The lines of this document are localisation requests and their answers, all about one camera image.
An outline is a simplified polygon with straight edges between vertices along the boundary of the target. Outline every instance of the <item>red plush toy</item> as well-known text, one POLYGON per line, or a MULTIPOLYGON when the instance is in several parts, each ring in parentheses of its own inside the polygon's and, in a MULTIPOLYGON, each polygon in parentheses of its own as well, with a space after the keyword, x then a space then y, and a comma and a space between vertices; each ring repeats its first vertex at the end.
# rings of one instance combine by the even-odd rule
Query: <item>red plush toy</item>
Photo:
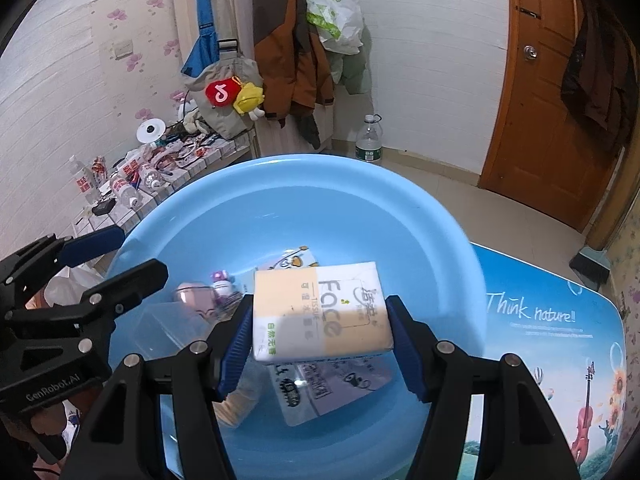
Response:
POLYGON ((233 104, 242 89, 242 83, 237 77, 230 77, 209 83, 204 90, 209 102, 214 106, 233 104))

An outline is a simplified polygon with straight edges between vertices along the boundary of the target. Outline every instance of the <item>green bottle label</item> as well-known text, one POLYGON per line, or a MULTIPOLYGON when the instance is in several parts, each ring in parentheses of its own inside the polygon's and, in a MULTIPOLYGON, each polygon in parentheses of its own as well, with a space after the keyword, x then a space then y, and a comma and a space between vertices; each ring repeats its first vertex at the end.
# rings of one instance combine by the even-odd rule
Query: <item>green bottle label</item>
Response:
POLYGON ((382 148, 378 148, 377 150, 363 150, 356 146, 356 158, 359 158, 360 160, 375 162, 376 160, 380 160, 381 156, 382 148))

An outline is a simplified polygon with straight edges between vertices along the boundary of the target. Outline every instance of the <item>floral wallpaper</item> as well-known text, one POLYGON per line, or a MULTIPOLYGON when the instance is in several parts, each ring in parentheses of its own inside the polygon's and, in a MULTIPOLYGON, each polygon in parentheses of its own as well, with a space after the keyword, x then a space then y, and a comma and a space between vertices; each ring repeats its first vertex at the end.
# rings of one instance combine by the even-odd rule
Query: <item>floral wallpaper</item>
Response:
POLYGON ((96 0, 90 3, 90 17, 118 127, 135 140, 147 119, 174 122, 185 91, 174 1, 96 0), (116 59, 114 44, 127 40, 133 42, 133 53, 116 59))
POLYGON ((640 202, 626 217, 611 247, 611 280, 625 327, 626 400, 617 453, 640 423, 640 202))

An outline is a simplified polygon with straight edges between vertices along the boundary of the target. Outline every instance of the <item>tile floor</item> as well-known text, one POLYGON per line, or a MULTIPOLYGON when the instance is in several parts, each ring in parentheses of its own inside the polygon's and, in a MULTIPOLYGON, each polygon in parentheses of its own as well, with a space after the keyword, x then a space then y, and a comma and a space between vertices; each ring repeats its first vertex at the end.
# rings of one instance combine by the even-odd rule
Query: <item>tile floor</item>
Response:
POLYGON ((569 268, 584 242, 579 232, 491 191, 390 161, 383 165, 436 197, 471 241, 580 283, 569 268))

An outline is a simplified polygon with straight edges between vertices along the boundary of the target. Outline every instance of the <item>blue plastic basin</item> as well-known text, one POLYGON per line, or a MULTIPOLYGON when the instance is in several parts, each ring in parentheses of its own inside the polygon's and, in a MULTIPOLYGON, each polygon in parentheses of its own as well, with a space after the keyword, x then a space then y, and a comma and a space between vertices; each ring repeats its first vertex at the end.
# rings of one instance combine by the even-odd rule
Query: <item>blue plastic basin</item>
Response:
MULTIPOLYGON (((110 269, 149 258, 169 268, 167 286, 145 304, 170 301, 181 282, 208 282, 214 270, 248 270, 287 248, 308 245, 321 265, 375 261, 386 296, 399 294, 438 338, 482 355, 484 277, 453 217, 420 187, 391 171, 338 156, 290 155, 217 171, 169 197, 129 235, 110 269)), ((121 316, 113 367, 137 351, 121 316)), ((393 354, 392 383, 295 428, 273 389, 236 430, 223 429, 239 480, 381 479, 415 453, 428 406, 407 391, 393 354)), ((163 409, 169 467, 179 472, 170 404, 163 409)))

